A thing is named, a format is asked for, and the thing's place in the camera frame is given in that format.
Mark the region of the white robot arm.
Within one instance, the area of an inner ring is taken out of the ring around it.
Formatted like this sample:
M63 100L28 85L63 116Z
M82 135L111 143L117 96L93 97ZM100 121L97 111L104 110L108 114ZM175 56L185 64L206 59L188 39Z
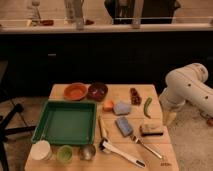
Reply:
M208 70L200 63L174 69L166 75L166 88L159 96L165 126L172 123L186 101L213 118L213 88L205 84L207 79Z

